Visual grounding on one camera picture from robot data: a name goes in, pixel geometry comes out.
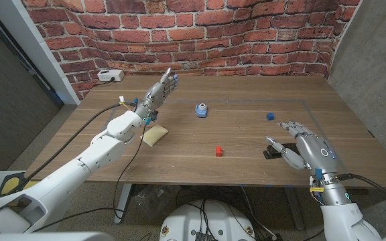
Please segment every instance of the table leg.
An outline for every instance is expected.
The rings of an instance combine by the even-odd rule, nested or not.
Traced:
[[[117,204],[117,209],[124,210],[124,212],[122,213],[120,211],[116,211],[117,215],[114,217],[114,223],[116,224],[121,224],[121,222],[126,216],[125,213],[127,211],[127,204],[129,202],[131,188],[132,188],[132,184],[130,183],[123,184],[123,188],[121,190],[121,195],[119,199],[119,204]]]
[[[302,212],[300,210],[298,197],[296,195],[296,191],[293,187],[284,188],[285,198],[288,202],[289,210],[292,214],[292,218],[294,221],[294,227],[302,231],[305,229],[305,223],[303,222]]]

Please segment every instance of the yellow sponge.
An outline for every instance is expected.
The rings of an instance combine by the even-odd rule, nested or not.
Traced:
[[[168,130],[165,128],[156,125],[153,128],[149,129],[145,134],[144,138],[141,136],[142,140],[147,143],[150,147],[153,147],[154,144],[160,140],[164,135],[168,133]]]

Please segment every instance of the gray panel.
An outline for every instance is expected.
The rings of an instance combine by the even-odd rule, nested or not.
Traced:
[[[11,165],[57,112],[0,40],[0,170]]]

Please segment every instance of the white device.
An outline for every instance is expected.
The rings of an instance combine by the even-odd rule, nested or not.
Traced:
[[[101,70],[98,73],[98,78],[101,82],[110,81],[114,77],[114,81],[121,81],[125,77],[122,70]]]

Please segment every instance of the blue cube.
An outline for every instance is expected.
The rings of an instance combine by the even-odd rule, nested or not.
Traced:
[[[266,118],[268,121],[272,121],[275,118],[275,115],[273,113],[267,113]]]

